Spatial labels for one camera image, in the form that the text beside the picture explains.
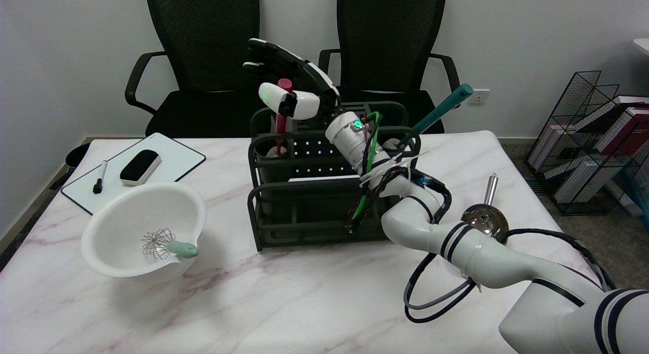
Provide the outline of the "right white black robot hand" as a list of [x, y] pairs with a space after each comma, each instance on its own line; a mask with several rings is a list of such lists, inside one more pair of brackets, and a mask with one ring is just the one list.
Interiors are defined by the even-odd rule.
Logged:
[[342, 112], [334, 82], [315, 63], [277, 44], [250, 38], [243, 70], [258, 83], [258, 97], [277, 114], [323, 128]]

